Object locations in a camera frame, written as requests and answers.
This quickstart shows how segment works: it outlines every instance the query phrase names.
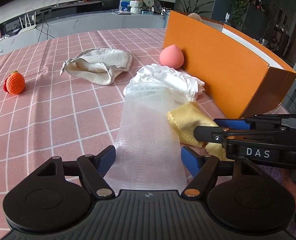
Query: orange round decoration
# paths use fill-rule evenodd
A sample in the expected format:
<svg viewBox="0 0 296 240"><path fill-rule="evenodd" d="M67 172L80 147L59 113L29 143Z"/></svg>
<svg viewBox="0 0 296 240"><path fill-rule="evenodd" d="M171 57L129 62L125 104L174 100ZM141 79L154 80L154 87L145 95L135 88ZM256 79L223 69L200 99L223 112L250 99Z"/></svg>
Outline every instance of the orange round decoration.
<svg viewBox="0 0 296 240"><path fill-rule="evenodd" d="M25 79L18 71L14 71L6 80L6 87L9 94L18 95L25 88Z"/></svg>

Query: screw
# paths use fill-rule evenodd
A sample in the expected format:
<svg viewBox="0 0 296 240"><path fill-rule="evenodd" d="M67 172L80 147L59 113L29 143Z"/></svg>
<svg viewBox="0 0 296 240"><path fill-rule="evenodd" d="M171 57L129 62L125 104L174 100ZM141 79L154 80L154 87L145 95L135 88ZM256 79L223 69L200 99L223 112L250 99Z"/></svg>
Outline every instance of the screw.
<svg viewBox="0 0 296 240"><path fill-rule="evenodd" d="M187 197L197 197L200 194L200 191L195 188L189 188L185 190L184 194Z"/></svg>
<svg viewBox="0 0 296 240"><path fill-rule="evenodd" d="M97 190L96 193L99 197L108 197L112 194L112 190L110 190L108 188L101 188L101 189Z"/></svg>

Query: yellow cleaning cloth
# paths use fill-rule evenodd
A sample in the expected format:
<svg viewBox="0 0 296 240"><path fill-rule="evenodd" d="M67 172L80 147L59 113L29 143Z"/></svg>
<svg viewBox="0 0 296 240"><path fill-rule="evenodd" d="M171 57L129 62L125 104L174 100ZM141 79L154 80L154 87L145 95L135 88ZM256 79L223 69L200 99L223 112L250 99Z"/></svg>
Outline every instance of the yellow cleaning cloth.
<svg viewBox="0 0 296 240"><path fill-rule="evenodd" d="M168 121L178 134L182 143L201 148L203 142L199 142L193 136L194 129L201 126L218 126L212 119L205 116L196 102L187 102L184 105L167 113ZM226 158L225 149L219 143L208 143L205 147L209 154L218 157L221 161L231 161Z"/></svg>

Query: orange crocheted toy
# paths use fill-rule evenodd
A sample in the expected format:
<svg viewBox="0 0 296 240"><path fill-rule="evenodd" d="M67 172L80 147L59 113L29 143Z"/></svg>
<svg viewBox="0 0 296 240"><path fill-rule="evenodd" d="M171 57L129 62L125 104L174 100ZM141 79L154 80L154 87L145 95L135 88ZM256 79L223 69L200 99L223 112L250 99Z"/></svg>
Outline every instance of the orange crocheted toy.
<svg viewBox="0 0 296 240"><path fill-rule="evenodd" d="M25 78L16 70L4 81L3 90L11 95L18 95L24 89Z"/></svg>

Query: tablecloth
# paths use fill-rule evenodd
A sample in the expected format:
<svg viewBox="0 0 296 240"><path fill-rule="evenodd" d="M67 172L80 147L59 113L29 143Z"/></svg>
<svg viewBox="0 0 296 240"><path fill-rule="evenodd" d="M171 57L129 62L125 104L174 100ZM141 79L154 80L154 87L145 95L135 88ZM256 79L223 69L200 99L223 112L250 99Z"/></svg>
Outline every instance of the tablecloth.
<svg viewBox="0 0 296 240"><path fill-rule="evenodd" d="M51 156L64 161L98 154L114 144L123 109L123 89L143 65L159 63L165 29L122 29L73 34L0 56L0 238L8 233L2 201L8 191ZM99 86L59 75L63 61L89 48L129 51L128 73L113 85ZM3 91L4 80L22 73L26 89L19 96ZM201 111L224 118L206 93ZM285 113L283 108L272 111ZM79 183L77 177L67 180Z"/></svg>

